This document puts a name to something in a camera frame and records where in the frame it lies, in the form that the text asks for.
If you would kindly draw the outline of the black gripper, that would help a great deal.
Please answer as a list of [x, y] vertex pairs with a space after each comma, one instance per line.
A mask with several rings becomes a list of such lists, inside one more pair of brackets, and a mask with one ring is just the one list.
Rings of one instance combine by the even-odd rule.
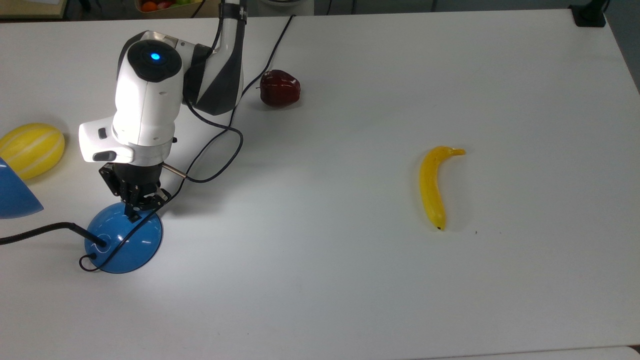
[[123, 200], [124, 215], [130, 223], [140, 219], [138, 212], [153, 211], [165, 205], [172, 195], [161, 188], [162, 164], [137, 166], [119, 162], [108, 162], [98, 173], [114, 196]]

